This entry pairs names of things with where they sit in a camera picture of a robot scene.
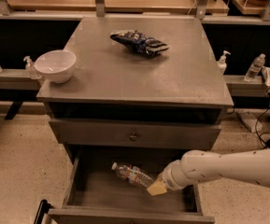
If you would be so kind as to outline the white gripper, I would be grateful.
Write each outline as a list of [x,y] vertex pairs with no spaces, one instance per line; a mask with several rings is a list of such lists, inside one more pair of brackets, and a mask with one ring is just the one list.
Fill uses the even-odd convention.
[[148,188],[147,191],[151,196],[162,195],[167,192],[167,188],[171,190],[181,190],[193,184],[193,180],[189,179],[181,170],[180,160],[172,161]]

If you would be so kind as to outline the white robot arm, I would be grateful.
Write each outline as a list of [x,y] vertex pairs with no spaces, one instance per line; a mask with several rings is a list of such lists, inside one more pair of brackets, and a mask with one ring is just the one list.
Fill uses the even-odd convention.
[[221,178],[270,188],[270,149],[230,154],[190,150],[170,162],[147,191],[157,196]]

